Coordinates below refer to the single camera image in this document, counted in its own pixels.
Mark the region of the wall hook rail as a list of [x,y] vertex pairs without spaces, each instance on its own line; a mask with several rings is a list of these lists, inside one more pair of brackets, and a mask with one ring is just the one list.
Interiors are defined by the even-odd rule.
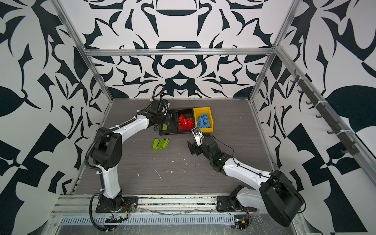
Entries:
[[315,88],[309,78],[296,74],[291,82],[297,83],[301,88],[298,92],[307,96],[308,101],[306,104],[313,106],[319,112],[316,118],[324,119],[330,127],[327,133],[329,135],[336,135],[344,145],[345,149],[341,152],[349,153],[353,156],[359,154],[360,147],[358,146],[354,132],[345,124],[329,102],[321,95],[318,89]]

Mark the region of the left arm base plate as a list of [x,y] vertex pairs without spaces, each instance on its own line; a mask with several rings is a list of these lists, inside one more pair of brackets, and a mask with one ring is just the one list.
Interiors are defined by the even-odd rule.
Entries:
[[138,207],[138,200],[137,196],[118,196],[114,199],[100,196],[96,213],[131,212]]

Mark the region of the circuit board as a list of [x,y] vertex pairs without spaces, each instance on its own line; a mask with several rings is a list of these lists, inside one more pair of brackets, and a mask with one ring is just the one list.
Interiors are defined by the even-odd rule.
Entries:
[[235,219],[234,228],[241,230],[241,231],[248,228],[249,225],[251,225],[252,223],[252,218],[249,215],[245,215],[245,216],[236,215],[234,216],[234,219]]
[[125,216],[122,215],[111,215],[109,218],[105,219],[105,223],[122,223],[129,218],[129,215],[126,213]]

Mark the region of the middle black bin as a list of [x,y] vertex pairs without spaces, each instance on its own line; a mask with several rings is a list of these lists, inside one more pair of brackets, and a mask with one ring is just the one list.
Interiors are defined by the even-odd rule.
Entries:
[[191,134],[192,130],[180,130],[179,129],[179,116],[184,115],[185,118],[192,118],[194,122],[193,129],[196,128],[195,120],[194,120],[194,114],[193,114],[193,109],[188,108],[188,109],[179,109],[178,110],[178,134]]

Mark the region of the red lego arch piece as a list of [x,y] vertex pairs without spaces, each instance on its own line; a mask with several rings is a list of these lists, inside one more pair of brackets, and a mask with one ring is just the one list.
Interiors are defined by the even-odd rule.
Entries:
[[180,130],[192,130],[194,126],[194,122],[192,118],[179,118],[179,129]]

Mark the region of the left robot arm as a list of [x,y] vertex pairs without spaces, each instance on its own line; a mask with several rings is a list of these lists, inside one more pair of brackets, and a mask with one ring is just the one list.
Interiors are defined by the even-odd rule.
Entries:
[[170,103],[166,99],[152,99],[130,120],[112,128],[102,127],[88,148],[84,158],[87,168],[100,175],[101,192],[99,202],[107,210],[122,208],[122,189],[118,181],[118,164],[122,158],[122,144],[133,135],[152,126],[169,124],[171,115],[167,113]]

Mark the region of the blue lego brick front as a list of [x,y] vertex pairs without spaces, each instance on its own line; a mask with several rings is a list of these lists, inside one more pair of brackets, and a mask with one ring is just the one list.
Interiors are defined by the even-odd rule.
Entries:
[[209,120],[209,117],[206,113],[203,113],[201,116],[199,116],[199,118],[197,120],[197,126],[200,129],[211,128],[210,120]]

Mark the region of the yellow bin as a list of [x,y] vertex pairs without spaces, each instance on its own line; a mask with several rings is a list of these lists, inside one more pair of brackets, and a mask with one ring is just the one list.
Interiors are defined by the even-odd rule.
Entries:
[[195,124],[196,124],[197,127],[200,127],[199,122],[198,122],[199,118],[203,114],[207,115],[208,122],[205,123],[205,125],[207,127],[200,128],[201,132],[203,132],[203,133],[212,133],[214,131],[214,120],[213,120],[213,117],[212,117],[211,113],[212,112],[211,112],[210,107],[195,107],[193,109],[194,120],[195,120]]

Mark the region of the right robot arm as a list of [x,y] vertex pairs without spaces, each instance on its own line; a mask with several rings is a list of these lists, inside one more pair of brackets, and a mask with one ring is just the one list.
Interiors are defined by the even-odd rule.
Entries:
[[292,182],[279,170],[263,171],[237,160],[222,151],[217,139],[209,133],[193,132],[194,143],[188,143],[191,154],[203,155],[214,171],[232,177],[251,187],[237,187],[230,194],[235,210],[255,208],[268,214],[281,226],[288,227],[305,201]]

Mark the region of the left black bin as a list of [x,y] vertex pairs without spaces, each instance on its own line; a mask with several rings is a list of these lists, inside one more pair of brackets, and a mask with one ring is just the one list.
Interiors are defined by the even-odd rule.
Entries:
[[169,110],[167,114],[172,114],[171,123],[168,125],[167,131],[162,131],[163,124],[159,125],[159,135],[176,135],[178,134],[177,112],[176,110]]

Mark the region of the green lego brick cluster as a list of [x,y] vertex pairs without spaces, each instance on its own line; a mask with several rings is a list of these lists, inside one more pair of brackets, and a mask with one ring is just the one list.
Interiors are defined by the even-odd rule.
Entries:
[[166,149],[169,144],[169,139],[155,139],[153,142],[153,150],[163,150]]

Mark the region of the right circuit board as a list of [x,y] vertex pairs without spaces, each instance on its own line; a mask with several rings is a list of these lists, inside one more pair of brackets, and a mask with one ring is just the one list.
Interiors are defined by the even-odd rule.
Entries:
[[235,219],[234,228],[241,230],[241,231],[248,228],[249,225],[251,225],[252,223],[252,218],[249,215],[245,215],[245,216],[236,215],[234,216],[234,219]]

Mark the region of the left circuit board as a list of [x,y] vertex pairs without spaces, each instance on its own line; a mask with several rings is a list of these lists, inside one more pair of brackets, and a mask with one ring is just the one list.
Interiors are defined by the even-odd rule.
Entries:
[[129,215],[126,213],[125,216],[122,215],[111,215],[109,218],[105,219],[105,223],[122,223],[129,218]]

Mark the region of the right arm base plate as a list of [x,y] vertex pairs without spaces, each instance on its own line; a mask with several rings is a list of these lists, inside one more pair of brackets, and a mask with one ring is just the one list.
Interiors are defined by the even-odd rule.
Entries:
[[235,211],[248,211],[256,212],[257,209],[253,207],[242,206],[235,197],[230,196],[217,196],[216,197],[216,210],[218,212],[235,212]]

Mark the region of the black bin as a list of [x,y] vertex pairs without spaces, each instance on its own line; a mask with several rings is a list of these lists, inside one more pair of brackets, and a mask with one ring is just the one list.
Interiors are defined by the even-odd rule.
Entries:
[[179,129],[179,116],[184,115],[185,118],[192,118],[194,122],[193,129],[196,128],[195,120],[194,120],[194,114],[193,114],[193,109],[188,108],[188,109],[179,109],[178,110],[178,134],[191,134],[192,130],[180,130]]
[[159,135],[176,135],[178,134],[177,112],[176,110],[169,110],[167,114],[172,114],[171,123],[168,125],[167,131],[162,131],[163,124],[159,125]]

